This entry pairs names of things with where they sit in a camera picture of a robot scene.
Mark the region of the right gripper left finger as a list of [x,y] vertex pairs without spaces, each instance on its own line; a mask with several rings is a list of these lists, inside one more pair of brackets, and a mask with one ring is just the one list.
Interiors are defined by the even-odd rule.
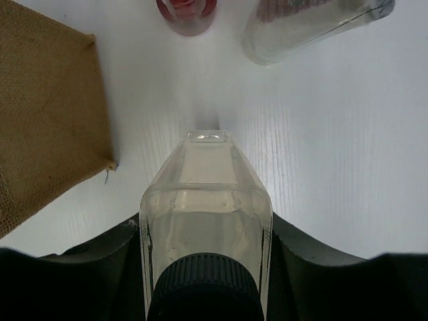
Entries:
[[61,255],[1,248],[2,320],[145,318],[137,219]]

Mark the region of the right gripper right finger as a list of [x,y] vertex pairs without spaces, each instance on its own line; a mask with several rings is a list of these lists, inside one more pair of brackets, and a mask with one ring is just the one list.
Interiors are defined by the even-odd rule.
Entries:
[[427,254],[363,259],[274,217],[268,320],[426,320]]

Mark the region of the small jar with grey lid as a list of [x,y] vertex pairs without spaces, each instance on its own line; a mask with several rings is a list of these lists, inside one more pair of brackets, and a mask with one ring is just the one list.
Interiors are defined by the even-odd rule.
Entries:
[[222,130],[189,132],[140,204],[148,320],[264,320],[272,203]]

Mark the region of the canvas bag with strawberry print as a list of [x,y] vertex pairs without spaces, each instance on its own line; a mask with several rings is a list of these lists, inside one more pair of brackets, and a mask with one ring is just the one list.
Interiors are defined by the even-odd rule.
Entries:
[[114,170],[96,38],[1,2],[1,234]]

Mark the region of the clear plastic sachet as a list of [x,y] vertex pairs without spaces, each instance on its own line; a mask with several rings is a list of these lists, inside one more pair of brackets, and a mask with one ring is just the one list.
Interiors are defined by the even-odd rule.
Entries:
[[243,33],[243,50],[268,66],[310,43],[390,15],[395,2],[364,0],[258,1]]

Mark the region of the red bottle with red cap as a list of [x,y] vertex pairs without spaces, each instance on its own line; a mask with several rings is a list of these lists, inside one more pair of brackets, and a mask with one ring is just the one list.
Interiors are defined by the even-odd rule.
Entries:
[[204,33],[211,26],[217,8],[217,0],[156,0],[155,3],[169,27],[187,37]]

